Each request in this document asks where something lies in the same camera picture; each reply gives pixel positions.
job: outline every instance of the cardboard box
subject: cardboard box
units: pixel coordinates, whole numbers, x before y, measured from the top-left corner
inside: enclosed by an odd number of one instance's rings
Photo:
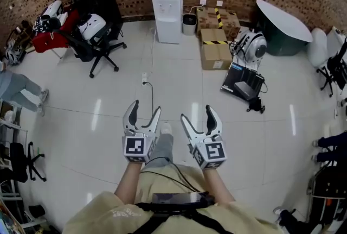
[[[201,65],[204,70],[228,70],[233,61],[223,29],[201,29]],[[224,41],[225,44],[205,44],[204,41]]]
[[[223,23],[222,29],[225,31],[227,40],[233,41],[240,31],[240,23],[235,13],[228,13],[225,9],[218,8]],[[214,8],[199,8],[197,11],[197,32],[203,28],[219,28],[220,23]]]

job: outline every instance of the black cabinet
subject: black cabinet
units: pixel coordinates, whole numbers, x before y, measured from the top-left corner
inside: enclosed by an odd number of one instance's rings
[[[116,39],[123,25],[116,0],[73,0],[81,17],[98,14],[106,22],[113,22],[110,37]]]

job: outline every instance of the human arm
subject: human arm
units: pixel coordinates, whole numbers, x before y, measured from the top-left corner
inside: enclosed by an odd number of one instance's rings
[[[232,194],[226,188],[217,169],[204,169],[202,170],[202,173],[207,185],[209,186],[209,193],[215,197],[217,203],[229,203],[235,201]]]
[[[128,163],[114,194],[124,204],[134,204],[142,163]]]

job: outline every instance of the power outlet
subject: power outlet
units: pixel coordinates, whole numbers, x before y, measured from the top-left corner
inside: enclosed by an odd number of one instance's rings
[[[141,84],[142,86],[145,86],[146,84],[144,84],[144,82],[147,81],[147,73],[142,73],[142,81],[141,81]]]

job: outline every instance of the black harness strap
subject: black harness strap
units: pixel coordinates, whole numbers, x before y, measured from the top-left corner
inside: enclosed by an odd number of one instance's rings
[[[144,225],[136,229],[132,234],[150,234],[157,229],[160,224],[165,223],[169,214],[154,214]]]
[[[189,212],[184,213],[182,215],[188,219],[192,219],[192,220],[196,221],[197,223],[199,223],[205,227],[211,228],[220,234],[233,234],[232,232],[225,230],[224,227],[217,220],[211,219],[210,217],[207,217],[203,214],[200,214],[196,210],[189,211]]]

